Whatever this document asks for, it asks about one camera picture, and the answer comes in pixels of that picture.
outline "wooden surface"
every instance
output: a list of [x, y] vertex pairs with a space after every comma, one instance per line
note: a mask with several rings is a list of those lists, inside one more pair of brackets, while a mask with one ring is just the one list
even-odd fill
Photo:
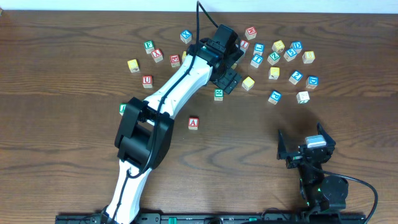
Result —
[[[294, 141], [316, 134], [316, 122], [337, 142], [325, 170], [363, 179], [379, 192], [371, 223], [398, 222], [398, 16], [354, 14], [217, 14], [244, 37], [258, 35], [237, 71], [255, 81], [223, 102], [211, 83], [197, 91], [175, 119], [170, 151], [148, 178], [142, 208], [164, 212], [261, 212], [304, 207], [298, 170], [276, 159], [277, 129]], [[53, 223], [59, 213], [92, 213], [110, 203], [118, 178], [114, 137], [118, 106], [144, 99], [177, 70], [169, 55], [187, 48], [179, 33], [196, 35], [194, 13], [4, 11], [0, 17], [0, 223]], [[215, 28], [201, 15], [200, 37]], [[155, 63], [143, 42], [164, 53]], [[302, 53], [250, 66], [253, 45], [300, 40]], [[141, 72], [129, 72], [138, 59]], [[288, 82], [294, 70], [305, 78]], [[143, 89], [141, 76], [155, 85]], [[298, 105], [308, 75], [320, 78], [311, 100]], [[272, 90], [283, 94], [267, 102]], [[190, 115], [200, 118], [189, 131]], [[349, 183], [347, 211], [370, 211], [372, 192]]]

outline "white backdrop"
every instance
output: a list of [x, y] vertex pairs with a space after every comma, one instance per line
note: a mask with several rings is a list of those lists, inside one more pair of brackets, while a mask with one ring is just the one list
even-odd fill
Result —
[[[398, 0], [201, 0], [217, 12], [398, 14]], [[196, 0], [0, 0], [5, 10], [194, 11]]]

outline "green block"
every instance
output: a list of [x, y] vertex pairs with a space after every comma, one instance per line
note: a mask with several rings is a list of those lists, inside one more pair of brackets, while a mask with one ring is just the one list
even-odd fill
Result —
[[279, 54], [277, 52], [273, 52], [269, 55], [273, 60], [278, 60], [280, 58]]
[[215, 89], [214, 97], [224, 97], [224, 91], [222, 89]]
[[169, 218], [169, 224], [177, 224], [177, 218]]
[[144, 42], [144, 47], [145, 47], [145, 49], [149, 49], [149, 48], [154, 47], [153, 41], [148, 40], [147, 42]]
[[127, 105], [127, 104], [125, 104], [125, 103], [121, 103], [121, 104], [120, 104], [119, 113], [120, 113], [120, 115], [122, 115], [122, 116], [123, 116], [124, 110], [126, 109], [126, 105]]

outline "wood grain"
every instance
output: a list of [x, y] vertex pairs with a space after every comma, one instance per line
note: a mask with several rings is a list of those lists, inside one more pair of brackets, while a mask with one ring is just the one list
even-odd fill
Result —
[[[141, 206], [164, 212], [261, 212], [305, 206], [297, 170], [276, 160], [277, 129], [293, 142], [316, 133], [321, 121], [337, 149], [325, 170], [373, 184], [379, 206], [370, 223], [397, 223], [398, 17], [364, 14], [212, 13], [239, 35], [256, 26], [253, 45], [301, 40], [317, 59], [281, 59], [250, 66], [252, 47], [237, 67], [256, 84], [213, 101], [201, 88], [175, 119], [169, 153], [149, 176]], [[194, 13], [5, 11], [0, 17], [0, 223], [53, 223], [59, 213], [92, 213], [110, 203], [118, 177], [113, 146], [118, 104], [144, 99], [176, 71], [169, 55], [187, 48], [179, 33], [196, 34]], [[201, 15], [200, 37], [215, 28]], [[152, 39], [165, 60], [154, 63], [143, 42]], [[140, 73], [127, 61], [138, 59]], [[320, 85], [288, 82], [300, 70]], [[143, 89], [141, 76], [153, 75]], [[267, 103], [272, 90], [283, 94]], [[198, 131], [187, 131], [190, 115]], [[347, 211], [370, 211], [373, 195], [350, 182]]]

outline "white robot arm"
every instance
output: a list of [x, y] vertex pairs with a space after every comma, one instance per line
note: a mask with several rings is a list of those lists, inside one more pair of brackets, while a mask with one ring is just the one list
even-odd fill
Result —
[[[237, 40], [232, 29], [220, 25], [213, 39], [197, 43], [196, 52], [194, 45], [188, 48], [184, 63], [162, 88], [144, 101], [133, 98], [126, 105], [115, 139], [120, 172], [112, 202], [106, 208], [108, 220], [129, 224], [135, 219], [147, 177], [169, 150], [174, 117], [194, 92], [209, 80], [227, 93], [239, 83], [241, 76], [231, 68], [243, 54]], [[193, 65], [185, 75], [192, 60]], [[164, 104], [159, 107], [162, 98]], [[140, 126], [139, 121], [157, 127], [157, 134]]]

